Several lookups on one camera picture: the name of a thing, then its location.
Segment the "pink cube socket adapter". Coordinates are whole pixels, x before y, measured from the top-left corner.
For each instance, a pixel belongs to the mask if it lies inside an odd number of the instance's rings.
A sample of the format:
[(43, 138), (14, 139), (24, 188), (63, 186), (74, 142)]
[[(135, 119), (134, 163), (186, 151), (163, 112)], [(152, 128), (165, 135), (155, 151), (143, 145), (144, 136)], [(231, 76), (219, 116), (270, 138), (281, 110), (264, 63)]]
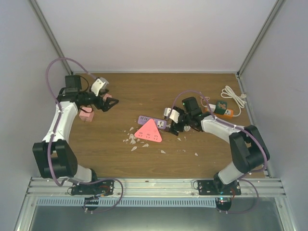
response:
[(84, 122), (91, 122), (94, 117), (94, 110), (91, 107), (81, 107), (79, 118)]

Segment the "pink cylindrical plug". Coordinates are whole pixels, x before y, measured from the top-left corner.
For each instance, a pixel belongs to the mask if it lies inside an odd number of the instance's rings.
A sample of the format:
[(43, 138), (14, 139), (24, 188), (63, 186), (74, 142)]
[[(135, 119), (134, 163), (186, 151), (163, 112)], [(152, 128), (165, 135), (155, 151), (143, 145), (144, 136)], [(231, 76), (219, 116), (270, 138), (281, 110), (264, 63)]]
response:
[(103, 100), (104, 100), (104, 101), (106, 101), (108, 98), (112, 98), (112, 95), (110, 95), (110, 94), (105, 94), (105, 95), (103, 96)]

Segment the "pink triangular socket adapter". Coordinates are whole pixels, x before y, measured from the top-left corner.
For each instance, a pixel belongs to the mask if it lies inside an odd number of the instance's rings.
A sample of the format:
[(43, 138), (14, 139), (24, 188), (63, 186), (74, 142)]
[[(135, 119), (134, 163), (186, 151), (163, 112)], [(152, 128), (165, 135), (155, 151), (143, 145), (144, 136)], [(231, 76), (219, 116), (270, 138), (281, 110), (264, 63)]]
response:
[(153, 119), (148, 120), (139, 130), (134, 133), (134, 136), (147, 141), (162, 141), (162, 137)]

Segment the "purple power strip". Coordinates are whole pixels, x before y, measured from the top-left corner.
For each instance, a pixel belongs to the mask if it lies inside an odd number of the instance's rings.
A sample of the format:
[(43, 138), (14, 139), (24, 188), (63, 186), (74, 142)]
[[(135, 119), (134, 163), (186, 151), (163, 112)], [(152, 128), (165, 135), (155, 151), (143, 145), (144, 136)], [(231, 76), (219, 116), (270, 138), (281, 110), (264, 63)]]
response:
[(150, 119), (154, 120), (155, 125), (157, 126), (158, 129), (165, 129), (166, 126), (167, 126), (167, 122), (166, 122), (165, 120), (157, 119), (157, 118), (152, 118), (152, 117), (147, 117), (147, 116), (142, 116), (142, 115), (140, 115), (140, 116), (138, 117), (137, 123), (138, 123), (139, 125), (144, 125), (144, 124), (147, 123), (148, 120), (150, 120)]

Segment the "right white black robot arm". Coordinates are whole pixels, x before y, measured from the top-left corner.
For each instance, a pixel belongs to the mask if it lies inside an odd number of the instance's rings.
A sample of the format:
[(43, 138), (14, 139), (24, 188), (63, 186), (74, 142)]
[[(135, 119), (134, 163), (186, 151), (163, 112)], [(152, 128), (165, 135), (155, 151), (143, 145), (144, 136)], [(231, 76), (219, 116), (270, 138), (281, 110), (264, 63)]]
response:
[(182, 100), (184, 109), (173, 106), (165, 108), (165, 119), (171, 119), (169, 133), (178, 136), (189, 126), (196, 131), (210, 133), (230, 145), (231, 162), (214, 175), (213, 189), (224, 195), (244, 175), (259, 166), (266, 166), (270, 159), (267, 147), (253, 125), (237, 126), (215, 116), (211, 111), (203, 112), (195, 97)]

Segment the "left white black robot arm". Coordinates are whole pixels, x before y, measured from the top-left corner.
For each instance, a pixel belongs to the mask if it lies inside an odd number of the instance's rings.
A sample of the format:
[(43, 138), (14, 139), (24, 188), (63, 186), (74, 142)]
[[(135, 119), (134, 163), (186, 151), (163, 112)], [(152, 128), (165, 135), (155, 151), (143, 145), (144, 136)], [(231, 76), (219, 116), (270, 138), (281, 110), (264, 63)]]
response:
[(85, 90), (81, 80), (79, 75), (65, 76), (65, 87), (55, 97), (55, 115), (50, 129), (41, 142), (34, 143), (32, 151), (41, 177), (53, 179), (59, 186), (63, 185), (59, 180), (82, 183), (86, 193), (95, 194), (99, 190), (95, 171), (79, 165), (69, 146), (72, 124), (86, 106), (107, 112), (119, 101), (108, 95), (109, 83), (105, 78), (95, 79)]

